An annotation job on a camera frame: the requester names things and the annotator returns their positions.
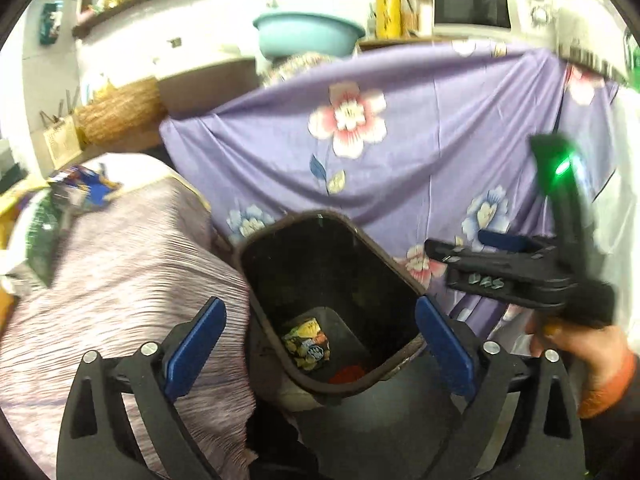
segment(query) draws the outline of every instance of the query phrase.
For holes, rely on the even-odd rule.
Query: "gray floor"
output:
[[[333,480],[414,480],[460,416],[424,354],[338,406],[296,414],[302,439]]]

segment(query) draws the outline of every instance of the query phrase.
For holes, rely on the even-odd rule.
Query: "orange wristband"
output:
[[[589,391],[584,395],[578,408],[578,416],[593,418],[606,412],[622,399],[635,374],[636,356],[631,350],[627,350],[618,373],[601,389]]]

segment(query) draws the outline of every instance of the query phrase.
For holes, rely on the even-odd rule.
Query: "human hand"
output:
[[[549,318],[540,330],[540,320],[533,316],[525,332],[533,334],[529,347],[533,357],[539,357],[545,348],[553,345],[584,361],[589,368],[586,386],[591,391],[600,390],[609,383],[629,354],[626,335],[615,325],[595,329]]]

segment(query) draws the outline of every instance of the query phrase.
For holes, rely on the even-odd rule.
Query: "green led indicator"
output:
[[[569,160],[569,157],[567,157],[565,160],[563,160],[558,167],[556,168],[556,175],[562,175],[563,173],[566,172],[566,170],[568,170],[571,167],[571,160]]]

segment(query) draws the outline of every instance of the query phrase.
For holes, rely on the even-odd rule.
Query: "woven basket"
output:
[[[92,144],[105,144],[130,130],[158,122],[167,110],[160,100],[156,78],[142,79],[111,91],[76,111],[78,126]]]

